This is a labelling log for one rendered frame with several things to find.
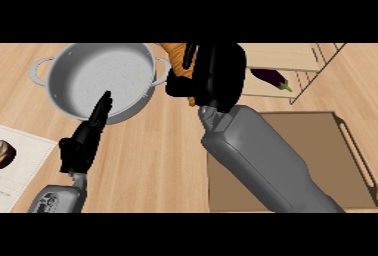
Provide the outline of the purple eggplant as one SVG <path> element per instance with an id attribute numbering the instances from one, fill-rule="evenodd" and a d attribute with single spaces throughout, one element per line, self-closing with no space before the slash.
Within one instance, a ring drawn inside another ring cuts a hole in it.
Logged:
<path id="1" fill-rule="evenodd" d="M 252 74 L 278 89 L 293 91 L 288 80 L 277 70 L 252 69 Z"/>

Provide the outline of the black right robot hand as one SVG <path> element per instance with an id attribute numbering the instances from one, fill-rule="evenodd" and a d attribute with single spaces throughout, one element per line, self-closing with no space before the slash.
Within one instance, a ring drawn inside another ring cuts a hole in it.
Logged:
<path id="1" fill-rule="evenodd" d="M 185 43 L 184 68 L 194 66 L 195 105 L 228 113 L 237 105 L 246 80 L 247 57 L 237 43 Z"/>

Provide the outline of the brown wooden tray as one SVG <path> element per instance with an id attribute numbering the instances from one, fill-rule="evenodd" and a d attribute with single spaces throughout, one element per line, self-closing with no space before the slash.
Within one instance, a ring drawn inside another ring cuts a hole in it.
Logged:
<path id="1" fill-rule="evenodd" d="M 266 121 L 302 156 L 311 177 L 342 208 L 378 211 L 378 180 L 362 164 L 358 147 L 334 112 L 266 112 Z M 212 212 L 259 212 L 268 208 L 229 170 L 207 156 Z"/>

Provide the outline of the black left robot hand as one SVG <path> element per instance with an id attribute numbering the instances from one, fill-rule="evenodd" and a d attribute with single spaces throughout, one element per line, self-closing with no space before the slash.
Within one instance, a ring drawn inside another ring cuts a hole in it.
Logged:
<path id="1" fill-rule="evenodd" d="M 63 173 L 88 173 L 98 152 L 111 108 L 111 92 L 107 91 L 97 103 L 89 120 L 82 122 L 73 136 L 60 140 Z"/>

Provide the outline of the orange croissant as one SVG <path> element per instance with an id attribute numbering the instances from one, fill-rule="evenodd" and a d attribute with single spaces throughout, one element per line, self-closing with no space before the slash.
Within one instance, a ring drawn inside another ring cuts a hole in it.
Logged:
<path id="1" fill-rule="evenodd" d="M 187 51 L 185 43 L 161 43 L 160 46 L 169 54 L 172 69 L 167 77 L 166 92 L 173 97 L 187 97 L 190 106 L 195 106 L 194 88 L 191 85 L 194 66 L 184 68 L 184 57 Z"/>

